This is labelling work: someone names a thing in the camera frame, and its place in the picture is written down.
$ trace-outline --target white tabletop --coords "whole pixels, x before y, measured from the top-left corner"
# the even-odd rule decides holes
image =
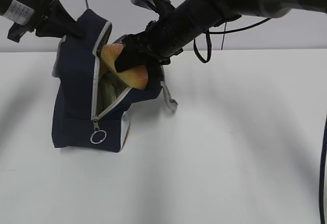
[[[55,56],[0,54],[1,224],[319,223],[327,50],[185,52],[119,154],[53,148]]]

